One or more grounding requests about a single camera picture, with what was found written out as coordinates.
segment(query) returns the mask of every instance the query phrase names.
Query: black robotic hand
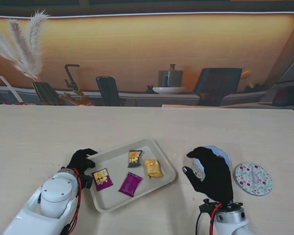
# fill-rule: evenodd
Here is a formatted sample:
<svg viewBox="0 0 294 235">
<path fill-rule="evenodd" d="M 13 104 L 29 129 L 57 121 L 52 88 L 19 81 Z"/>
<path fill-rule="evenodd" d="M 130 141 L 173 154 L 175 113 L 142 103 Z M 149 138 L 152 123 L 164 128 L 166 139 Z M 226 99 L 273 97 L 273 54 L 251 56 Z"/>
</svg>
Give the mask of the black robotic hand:
<svg viewBox="0 0 294 235">
<path fill-rule="evenodd" d="M 98 152 L 90 148 L 80 149 L 73 154 L 71 161 L 66 168 L 75 168 L 79 171 L 79 174 L 84 174 L 88 168 L 94 168 L 96 166 L 92 160 L 87 159 L 88 155 L 94 155 L 97 153 Z"/>
<path fill-rule="evenodd" d="M 200 181 L 189 167 L 182 168 L 195 191 L 205 193 L 217 202 L 230 203 L 233 200 L 231 172 L 224 158 L 218 157 L 211 149 L 205 147 L 194 149 L 187 157 L 199 159 L 204 167 L 203 181 Z"/>
</svg>

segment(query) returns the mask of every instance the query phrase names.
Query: light wood tabletop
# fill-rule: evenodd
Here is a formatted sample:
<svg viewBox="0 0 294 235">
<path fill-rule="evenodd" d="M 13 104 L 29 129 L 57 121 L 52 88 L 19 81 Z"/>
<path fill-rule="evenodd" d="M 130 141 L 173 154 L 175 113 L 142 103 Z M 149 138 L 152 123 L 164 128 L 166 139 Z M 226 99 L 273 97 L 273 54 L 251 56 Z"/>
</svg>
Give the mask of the light wood tabletop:
<svg viewBox="0 0 294 235">
<path fill-rule="evenodd" d="M 75 106 L 0 106 L 0 234 L 33 192 L 67 164 L 75 150 L 106 151 L 154 139 L 177 178 L 110 213 L 99 213 L 83 190 L 74 235 L 192 235 L 206 198 L 183 174 L 197 146 L 223 149 L 233 168 L 252 162 L 266 169 L 273 191 L 256 197 L 232 181 L 257 235 L 294 235 L 294 112 L 265 109 L 194 109 Z M 199 234 L 208 234 L 208 215 Z"/>
</svg>

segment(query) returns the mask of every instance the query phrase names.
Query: magenta snack packet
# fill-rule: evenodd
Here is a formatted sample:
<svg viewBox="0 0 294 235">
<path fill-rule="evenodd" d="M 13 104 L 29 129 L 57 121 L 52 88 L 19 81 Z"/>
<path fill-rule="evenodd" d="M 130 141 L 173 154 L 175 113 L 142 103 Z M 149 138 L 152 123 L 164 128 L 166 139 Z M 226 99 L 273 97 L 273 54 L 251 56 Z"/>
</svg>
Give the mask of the magenta snack packet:
<svg viewBox="0 0 294 235">
<path fill-rule="evenodd" d="M 113 185 L 107 168 L 92 173 L 97 191 L 103 190 Z"/>
<path fill-rule="evenodd" d="M 128 172 L 119 192 L 134 197 L 135 190 L 141 181 L 142 177 Z"/>
</svg>

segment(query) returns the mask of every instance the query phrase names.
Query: snack packet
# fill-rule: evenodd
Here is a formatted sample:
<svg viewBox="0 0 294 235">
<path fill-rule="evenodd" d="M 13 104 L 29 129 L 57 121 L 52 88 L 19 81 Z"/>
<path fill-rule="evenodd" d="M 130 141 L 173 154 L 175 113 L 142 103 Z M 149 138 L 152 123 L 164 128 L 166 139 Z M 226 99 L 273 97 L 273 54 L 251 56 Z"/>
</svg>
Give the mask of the snack packet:
<svg viewBox="0 0 294 235">
<path fill-rule="evenodd" d="M 103 190 L 113 185 L 107 168 L 92 173 L 92 176 L 94 178 L 97 191 Z"/>
<path fill-rule="evenodd" d="M 142 150 L 130 150 L 128 153 L 128 168 L 140 166 L 139 157 L 142 154 Z"/>
<path fill-rule="evenodd" d="M 128 172 L 121 188 L 119 189 L 119 192 L 134 197 L 134 193 L 137 189 L 137 186 L 141 181 L 142 177 L 135 175 L 131 172 Z"/>
<path fill-rule="evenodd" d="M 148 178 L 162 178 L 161 166 L 159 160 L 145 159 L 145 168 Z"/>
</svg>

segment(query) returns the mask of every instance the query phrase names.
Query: white bowl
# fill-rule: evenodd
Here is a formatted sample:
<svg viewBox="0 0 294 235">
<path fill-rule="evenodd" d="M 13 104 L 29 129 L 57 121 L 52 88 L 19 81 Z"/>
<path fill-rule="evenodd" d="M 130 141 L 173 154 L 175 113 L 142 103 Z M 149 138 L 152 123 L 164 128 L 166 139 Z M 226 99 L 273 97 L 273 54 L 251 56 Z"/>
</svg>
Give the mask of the white bowl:
<svg viewBox="0 0 294 235">
<path fill-rule="evenodd" d="M 185 87 L 154 87 L 152 89 L 158 94 L 180 94 L 185 90 Z"/>
</svg>

